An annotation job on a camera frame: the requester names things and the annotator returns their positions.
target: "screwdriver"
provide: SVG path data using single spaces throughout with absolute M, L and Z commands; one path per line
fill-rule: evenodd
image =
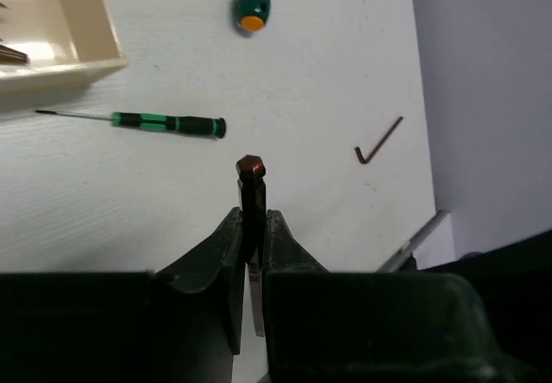
M 134 127 L 149 131 L 173 131 L 183 135 L 203 135 L 222 139 L 226 134 L 226 122 L 223 118 L 175 117 L 163 116 L 161 114 L 121 112 L 115 112 L 111 116 L 72 113 L 70 111 L 35 110 L 35 112 L 54 114 L 56 116 L 105 120 L 111 122 L 114 126 Z

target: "screwdriver handle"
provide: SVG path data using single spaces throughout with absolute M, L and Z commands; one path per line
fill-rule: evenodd
M 203 135 L 219 139 L 226 134 L 226 122 L 223 118 L 116 112 L 111 116 L 111 123 L 114 126 L 135 127 L 149 131 L 173 131 L 183 135 Z

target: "hex bolt head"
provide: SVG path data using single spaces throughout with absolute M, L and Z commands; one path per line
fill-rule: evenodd
M 259 156 L 252 156 L 250 154 L 238 160 L 235 164 L 235 170 L 237 170 L 240 180 L 259 180 L 267 174 L 262 159 Z

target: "plastic tray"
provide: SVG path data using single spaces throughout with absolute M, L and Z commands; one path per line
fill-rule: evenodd
M 2 44 L 27 66 L 0 65 L 0 94 L 88 85 L 125 67 L 104 0 L 0 0 Z

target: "white table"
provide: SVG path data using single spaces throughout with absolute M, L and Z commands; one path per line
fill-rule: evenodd
M 232 28 L 231 0 L 107 1 L 129 68 L 88 91 L 0 99 L 2 271 L 161 269 L 238 205 L 244 154 L 263 158 L 269 208 L 332 270 L 376 269 L 435 214 L 411 0 L 273 0 L 252 38 Z M 31 113 L 52 101 L 222 116 L 229 131 Z M 362 166 L 354 147 L 367 153 L 398 116 Z M 246 300 L 236 383 L 266 372 Z

